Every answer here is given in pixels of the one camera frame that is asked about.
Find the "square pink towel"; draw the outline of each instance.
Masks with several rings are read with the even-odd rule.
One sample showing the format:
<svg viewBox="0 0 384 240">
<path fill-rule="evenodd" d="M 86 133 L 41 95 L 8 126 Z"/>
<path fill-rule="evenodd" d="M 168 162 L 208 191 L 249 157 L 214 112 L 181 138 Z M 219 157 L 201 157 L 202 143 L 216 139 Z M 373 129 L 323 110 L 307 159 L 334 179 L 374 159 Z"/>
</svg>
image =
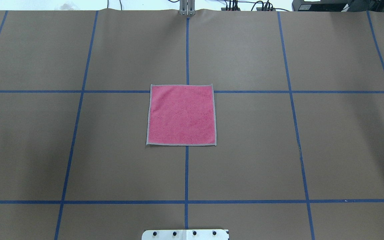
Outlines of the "square pink towel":
<svg viewBox="0 0 384 240">
<path fill-rule="evenodd" d="M 146 144 L 216 145 L 213 85 L 151 85 Z"/>
</svg>

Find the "white plastic object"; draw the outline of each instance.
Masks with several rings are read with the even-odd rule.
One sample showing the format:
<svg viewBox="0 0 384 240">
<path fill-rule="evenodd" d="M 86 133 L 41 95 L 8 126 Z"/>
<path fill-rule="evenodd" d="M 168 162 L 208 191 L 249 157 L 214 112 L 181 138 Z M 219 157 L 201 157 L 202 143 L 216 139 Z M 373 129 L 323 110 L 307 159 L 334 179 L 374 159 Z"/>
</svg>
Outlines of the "white plastic object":
<svg viewBox="0 0 384 240">
<path fill-rule="evenodd" d="M 142 234 L 142 240 L 229 240 L 229 230 L 146 230 Z"/>
</svg>

